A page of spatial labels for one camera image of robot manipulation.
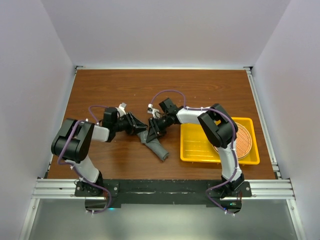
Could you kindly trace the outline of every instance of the black base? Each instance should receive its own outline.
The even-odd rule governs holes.
[[[223,176],[221,176],[222,182],[226,182],[227,179],[225,179]],[[237,180],[228,182],[226,185],[224,185],[219,192],[221,192],[221,198],[224,198],[226,196],[234,196],[237,195],[239,192],[239,187],[243,185],[245,181],[245,176],[243,173],[241,173],[240,177],[237,178]]]
[[[206,205],[216,207],[211,202],[206,190],[220,184],[221,180],[125,180],[125,179],[104,179],[104,186],[112,196],[111,208],[120,208],[122,204],[169,204],[169,205]],[[243,182],[233,195],[237,197],[242,192],[242,197],[251,197],[249,182]],[[76,190],[76,197],[91,197],[85,188]],[[209,195],[221,204],[224,208],[240,210],[241,201],[220,200],[226,197],[223,188],[213,190]],[[86,200],[88,208],[103,208],[104,200]]]

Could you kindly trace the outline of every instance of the gray towel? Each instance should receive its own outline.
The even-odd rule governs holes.
[[[138,137],[140,137],[141,143],[145,144],[149,149],[151,149],[163,162],[169,156],[169,152],[164,149],[159,140],[156,138],[150,142],[146,142],[148,131],[139,132]]]

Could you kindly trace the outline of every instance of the white wall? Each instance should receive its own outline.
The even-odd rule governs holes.
[[[253,68],[282,175],[320,239],[320,1],[292,0]]]
[[[88,67],[253,66],[290,0],[42,0]]]
[[[0,1],[0,238],[18,239],[72,85],[40,0]]]

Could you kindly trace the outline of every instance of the yellow plastic basket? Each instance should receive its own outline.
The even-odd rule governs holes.
[[[254,124],[250,118],[233,117],[236,123],[244,126],[252,138],[250,153],[239,159],[240,165],[257,165],[260,163]],[[208,141],[201,125],[181,124],[180,158],[185,162],[220,163],[219,154]]]

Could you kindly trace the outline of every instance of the brown wooden surface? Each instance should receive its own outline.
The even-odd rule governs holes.
[[[220,103],[232,117],[253,120],[259,165],[242,166],[246,179],[274,179],[266,142],[245,70],[79,70],[65,112],[66,118],[94,121],[88,112],[91,105],[117,107],[127,104],[139,120],[148,124],[147,106],[159,91],[182,91],[190,107]],[[183,104],[179,94],[168,92],[158,96],[154,106],[170,97],[177,106]],[[103,108],[93,111],[99,119]],[[111,179],[220,179],[221,165],[191,163],[180,160],[180,126],[172,125],[160,142],[169,152],[161,162],[137,136],[117,133],[112,142],[92,142],[89,156],[104,178]],[[67,166],[59,166],[55,157],[48,178],[74,179]]]

